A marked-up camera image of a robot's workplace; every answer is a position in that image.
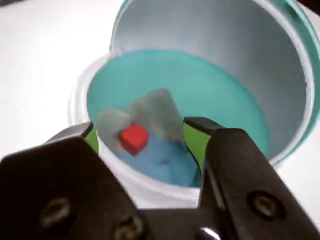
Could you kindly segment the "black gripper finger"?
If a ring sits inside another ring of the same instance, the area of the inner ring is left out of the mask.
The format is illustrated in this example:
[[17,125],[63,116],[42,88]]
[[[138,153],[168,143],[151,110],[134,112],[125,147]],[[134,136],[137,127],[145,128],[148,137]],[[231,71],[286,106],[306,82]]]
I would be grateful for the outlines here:
[[86,142],[91,122],[0,162],[3,240],[148,240],[150,229]]

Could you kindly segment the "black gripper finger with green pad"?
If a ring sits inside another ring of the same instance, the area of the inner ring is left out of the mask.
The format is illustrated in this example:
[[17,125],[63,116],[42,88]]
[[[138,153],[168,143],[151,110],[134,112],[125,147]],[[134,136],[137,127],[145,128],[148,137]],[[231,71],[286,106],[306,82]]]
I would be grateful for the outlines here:
[[317,240],[320,234],[248,133],[206,117],[183,123],[209,137],[200,207],[216,204],[222,240]]

